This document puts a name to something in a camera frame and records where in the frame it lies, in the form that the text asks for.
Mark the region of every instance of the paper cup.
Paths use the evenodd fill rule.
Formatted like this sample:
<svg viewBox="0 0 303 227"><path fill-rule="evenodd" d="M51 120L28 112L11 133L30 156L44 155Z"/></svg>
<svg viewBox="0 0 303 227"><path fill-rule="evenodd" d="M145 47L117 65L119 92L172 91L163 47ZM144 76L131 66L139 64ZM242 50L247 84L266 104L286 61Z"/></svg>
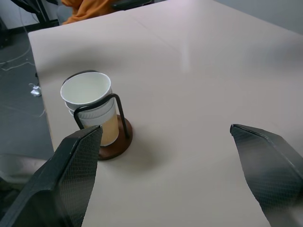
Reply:
<svg viewBox="0 0 303 227"><path fill-rule="evenodd" d="M60 93L73 115L77 108L96 103L111 94L111 81L107 75L97 71L80 72L64 82ZM102 125L101 146L108 146L117 139L119 129L113 98L102 106L78 113L78 117L85 128Z"/></svg>

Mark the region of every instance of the gray carpet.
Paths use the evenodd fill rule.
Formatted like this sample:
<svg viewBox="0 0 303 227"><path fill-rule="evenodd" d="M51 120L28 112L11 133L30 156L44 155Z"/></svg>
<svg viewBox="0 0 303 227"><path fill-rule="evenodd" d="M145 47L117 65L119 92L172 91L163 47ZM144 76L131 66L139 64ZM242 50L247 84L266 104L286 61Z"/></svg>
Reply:
<svg viewBox="0 0 303 227"><path fill-rule="evenodd" d="M16 58L29 47L25 33L12 37L11 45L0 50L0 62ZM34 63L32 52L4 64L10 68L26 61ZM3 71L0 69L0 153L22 154L49 159L53 155L51 137L42 97L34 97L29 83L37 84L35 66L24 66Z"/></svg>

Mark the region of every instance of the table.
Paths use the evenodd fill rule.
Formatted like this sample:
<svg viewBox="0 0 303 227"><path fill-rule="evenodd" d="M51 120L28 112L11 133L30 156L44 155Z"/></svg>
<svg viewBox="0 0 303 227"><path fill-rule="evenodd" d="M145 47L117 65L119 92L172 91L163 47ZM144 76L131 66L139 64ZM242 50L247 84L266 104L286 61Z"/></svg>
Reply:
<svg viewBox="0 0 303 227"><path fill-rule="evenodd" d="M123 155L99 162L82 226L270 226L229 127L300 151L300 35L211 0L170 0L29 36L54 149L78 129L59 91L81 70L111 78L134 129Z"/></svg>

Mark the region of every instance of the orange cloth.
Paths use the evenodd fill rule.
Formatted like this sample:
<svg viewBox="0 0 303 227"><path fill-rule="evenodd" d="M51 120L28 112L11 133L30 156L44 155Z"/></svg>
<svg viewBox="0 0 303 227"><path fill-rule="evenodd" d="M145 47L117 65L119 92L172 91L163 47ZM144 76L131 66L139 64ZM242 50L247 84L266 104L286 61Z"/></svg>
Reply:
<svg viewBox="0 0 303 227"><path fill-rule="evenodd" d="M98 17L114 12L110 3L115 0L62 0L62 3L72 7L72 16L63 24Z"/></svg>

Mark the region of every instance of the wooden coaster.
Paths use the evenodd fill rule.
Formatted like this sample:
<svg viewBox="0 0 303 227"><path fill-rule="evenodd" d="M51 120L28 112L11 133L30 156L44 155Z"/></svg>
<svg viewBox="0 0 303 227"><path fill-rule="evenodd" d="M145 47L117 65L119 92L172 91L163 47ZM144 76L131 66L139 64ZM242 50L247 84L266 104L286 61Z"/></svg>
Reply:
<svg viewBox="0 0 303 227"><path fill-rule="evenodd" d="M125 137L121 116L117 115L117 117L118 117L118 127L119 127L118 138L111 145L108 145L106 147L100 147L99 150L100 161L109 160L121 155L123 152L125 152L128 149L129 145L131 145L131 142L133 140L133 128L130 122L125 118L128 133L129 133L129 138L127 139Z"/></svg>

